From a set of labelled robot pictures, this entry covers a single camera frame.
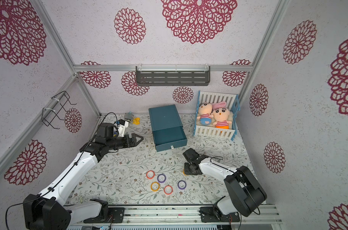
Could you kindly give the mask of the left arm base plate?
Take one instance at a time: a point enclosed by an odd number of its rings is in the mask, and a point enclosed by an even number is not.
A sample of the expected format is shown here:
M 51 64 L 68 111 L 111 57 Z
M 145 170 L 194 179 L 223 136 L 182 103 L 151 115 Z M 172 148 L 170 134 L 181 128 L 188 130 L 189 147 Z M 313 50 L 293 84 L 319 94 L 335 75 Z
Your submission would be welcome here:
M 123 223 L 125 208 L 108 208 L 108 211 L 103 211 L 95 218 L 89 218 L 83 221 L 85 224 L 97 223 Z

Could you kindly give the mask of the yellow tape roll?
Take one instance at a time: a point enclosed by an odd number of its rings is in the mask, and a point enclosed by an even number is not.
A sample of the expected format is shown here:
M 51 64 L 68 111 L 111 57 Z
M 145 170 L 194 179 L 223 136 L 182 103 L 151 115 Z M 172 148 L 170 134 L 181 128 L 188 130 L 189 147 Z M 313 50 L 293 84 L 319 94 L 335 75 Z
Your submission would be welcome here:
M 152 182 L 150 185 L 150 188 L 153 192 L 156 192 L 160 189 L 160 183 L 158 182 Z

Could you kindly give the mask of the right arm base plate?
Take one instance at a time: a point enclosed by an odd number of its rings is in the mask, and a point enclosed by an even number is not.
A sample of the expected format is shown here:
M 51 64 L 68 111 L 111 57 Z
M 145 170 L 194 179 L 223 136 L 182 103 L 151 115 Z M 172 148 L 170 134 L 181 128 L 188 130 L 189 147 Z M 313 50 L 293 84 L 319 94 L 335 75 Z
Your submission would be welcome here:
M 201 221 L 204 223 L 210 222 L 240 222 L 240 215 L 238 212 L 230 214 L 223 214 L 219 209 L 214 207 L 200 207 L 199 209 Z

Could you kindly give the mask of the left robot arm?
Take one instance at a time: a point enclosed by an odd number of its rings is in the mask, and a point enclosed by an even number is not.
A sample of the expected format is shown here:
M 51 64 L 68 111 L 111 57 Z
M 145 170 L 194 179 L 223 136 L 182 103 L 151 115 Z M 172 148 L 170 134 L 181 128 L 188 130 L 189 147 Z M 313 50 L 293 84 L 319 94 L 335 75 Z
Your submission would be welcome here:
M 136 147 L 143 141 L 138 134 L 97 138 L 83 145 L 70 165 L 37 195 L 30 194 L 23 201 L 25 226 L 28 230 L 65 230 L 71 224 L 88 221 L 99 223 L 108 220 L 106 201 L 91 199 L 79 205 L 66 206 L 70 193 L 77 184 L 111 150 Z

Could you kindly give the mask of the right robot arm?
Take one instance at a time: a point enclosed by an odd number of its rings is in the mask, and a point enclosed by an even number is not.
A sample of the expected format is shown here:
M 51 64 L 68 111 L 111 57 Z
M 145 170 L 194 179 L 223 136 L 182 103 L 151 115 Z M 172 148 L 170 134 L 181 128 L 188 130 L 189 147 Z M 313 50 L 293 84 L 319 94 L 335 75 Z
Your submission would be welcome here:
M 228 192 L 209 211 L 200 211 L 205 218 L 220 222 L 230 220 L 233 214 L 238 219 L 260 214 L 259 206 L 266 201 L 267 194 L 248 167 L 225 166 L 216 162 L 215 157 L 200 155 L 194 149 L 186 150 L 183 156 L 186 175 L 211 176 L 222 182 Z

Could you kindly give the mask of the teal three-drawer cabinet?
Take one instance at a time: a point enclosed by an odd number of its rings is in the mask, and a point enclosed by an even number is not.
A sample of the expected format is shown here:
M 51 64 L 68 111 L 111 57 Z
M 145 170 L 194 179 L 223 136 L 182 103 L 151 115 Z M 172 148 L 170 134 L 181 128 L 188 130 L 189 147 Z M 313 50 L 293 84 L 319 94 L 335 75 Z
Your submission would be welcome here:
M 150 108 L 149 115 L 157 152 L 187 145 L 183 124 L 174 104 Z

